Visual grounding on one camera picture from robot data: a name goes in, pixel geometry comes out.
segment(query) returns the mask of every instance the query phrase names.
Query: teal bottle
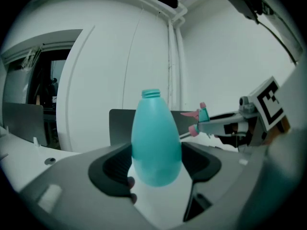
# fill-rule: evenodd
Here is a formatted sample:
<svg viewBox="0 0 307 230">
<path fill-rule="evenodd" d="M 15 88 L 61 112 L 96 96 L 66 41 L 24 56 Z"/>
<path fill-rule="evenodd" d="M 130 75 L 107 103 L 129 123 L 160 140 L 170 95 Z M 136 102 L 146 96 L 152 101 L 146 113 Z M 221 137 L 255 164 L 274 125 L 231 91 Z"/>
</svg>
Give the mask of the teal bottle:
<svg viewBox="0 0 307 230">
<path fill-rule="evenodd" d="M 174 118 L 158 89 L 142 91 L 132 126 L 132 158 L 150 186 L 172 183 L 181 169 L 181 143 Z"/>
</svg>

